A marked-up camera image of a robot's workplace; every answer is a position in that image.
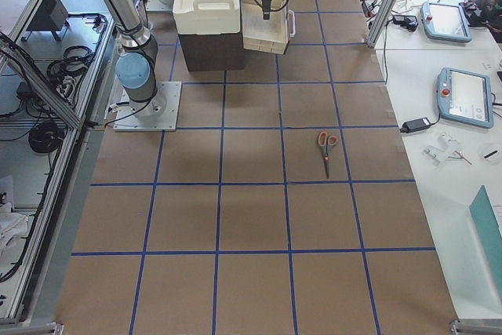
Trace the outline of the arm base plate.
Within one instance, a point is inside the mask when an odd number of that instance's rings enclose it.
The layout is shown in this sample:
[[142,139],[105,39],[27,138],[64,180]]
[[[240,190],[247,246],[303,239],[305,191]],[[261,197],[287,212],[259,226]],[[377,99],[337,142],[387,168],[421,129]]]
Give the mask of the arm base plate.
[[149,13],[171,13],[174,0],[147,0],[146,10]]
[[181,82],[157,82],[158,91],[145,109],[133,114],[141,108],[138,103],[120,107],[117,112],[119,120],[113,123],[115,131],[175,131],[179,113]]

